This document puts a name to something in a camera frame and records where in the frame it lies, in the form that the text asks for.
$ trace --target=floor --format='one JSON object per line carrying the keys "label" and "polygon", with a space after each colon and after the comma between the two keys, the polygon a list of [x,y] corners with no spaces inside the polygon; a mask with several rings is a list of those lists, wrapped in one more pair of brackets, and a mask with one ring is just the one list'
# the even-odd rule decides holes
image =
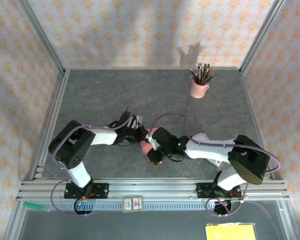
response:
{"label": "floor", "polygon": [[[127,107],[133,107],[142,124],[150,128],[166,113],[187,116],[190,135],[206,133],[212,140],[235,139],[246,135],[259,143],[248,99],[237,69],[219,69],[204,98],[189,94],[190,71],[153,70],[71,70],[53,136],[71,120],[92,126],[105,126],[118,120]],[[156,127],[164,127],[178,138],[185,135],[183,119],[162,118]],[[204,159],[186,159],[176,163],[164,160],[153,165],[141,152],[139,144],[127,147],[95,145],[84,157],[84,164],[94,178],[207,178],[219,170]],[[44,178],[64,178],[48,154]]]}

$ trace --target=patterned wallpaper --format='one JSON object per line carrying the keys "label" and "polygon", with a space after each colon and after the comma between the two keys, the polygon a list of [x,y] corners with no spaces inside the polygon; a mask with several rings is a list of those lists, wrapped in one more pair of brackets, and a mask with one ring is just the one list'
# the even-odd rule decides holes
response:
{"label": "patterned wallpaper", "polygon": [[30,0],[65,68],[239,67],[274,0]]}
{"label": "patterned wallpaper", "polygon": [[245,81],[300,223],[300,0],[289,0]]}
{"label": "patterned wallpaper", "polygon": [[0,240],[38,150],[58,72],[16,0],[0,0]]}

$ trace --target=black bracket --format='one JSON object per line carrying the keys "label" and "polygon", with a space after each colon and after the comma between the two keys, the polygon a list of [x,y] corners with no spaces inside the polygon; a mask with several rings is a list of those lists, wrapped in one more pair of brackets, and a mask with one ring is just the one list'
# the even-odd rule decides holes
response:
{"label": "black bracket", "polygon": [[[89,199],[107,199],[109,193],[109,183],[93,183],[91,193],[96,192],[95,195],[89,196]],[[68,182],[64,190],[65,199],[80,199],[84,196],[78,187],[72,182]]]}
{"label": "black bracket", "polygon": [[235,186],[230,191],[223,190],[215,191],[212,182],[198,182],[196,184],[196,193],[198,199],[211,199],[211,198],[242,198],[240,186]]}

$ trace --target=pink cup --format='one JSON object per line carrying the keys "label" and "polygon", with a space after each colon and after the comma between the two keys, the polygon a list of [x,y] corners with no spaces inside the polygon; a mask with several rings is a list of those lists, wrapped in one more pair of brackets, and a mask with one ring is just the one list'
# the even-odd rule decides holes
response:
{"label": "pink cup", "polygon": [[190,94],[196,99],[203,98],[206,94],[206,91],[209,89],[209,83],[207,85],[198,85],[195,80],[192,78]]}

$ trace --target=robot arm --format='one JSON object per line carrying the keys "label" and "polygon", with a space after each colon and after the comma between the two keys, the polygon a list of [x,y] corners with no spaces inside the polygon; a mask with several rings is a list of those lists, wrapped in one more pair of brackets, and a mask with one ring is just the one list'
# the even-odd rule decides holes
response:
{"label": "robot arm", "polygon": [[[148,133],[143,126],[140,126],[142,118],[134,114],[124,127],[112,130],[111,125],[120,126],[128,120],[130,115],[130,112],[124,112],[119,121],[111,123],[110,126],[78,129],[56,153],[56,160],[65,166],[71,176],[71,181],[86,195],[91,191],[90,186],[93,184],[93,180],[82,161],[88,148],[91,145],[117,145],[123,140],[128,140],[131,143],[140,142]],[[81,126],[81,124],[75,120],[69,122],[52,140],[48,151],[52,154],[66,135],[77,126]]]}
{"label": "robot arm", "polygon": [[243,183],[262,184],[270,157],[252,149],[225,146],[239,144],[260,148],[247,136],[239,135],[236,139],[216,141],[209,140],[204,133],[198,133],[192,138],[202,144],[188,139],[187,136],[177,138],[160,127],[151,136],[148,134],[145,137],[152,145],[152,149],[146,156],[154,164],[160,163],[166,156],[184,157],[185,155],[191,159],[208,159],[217,166],[225,162],[230,165],[230,168],[222,171],[216,178],[217,185],[226,191]]}

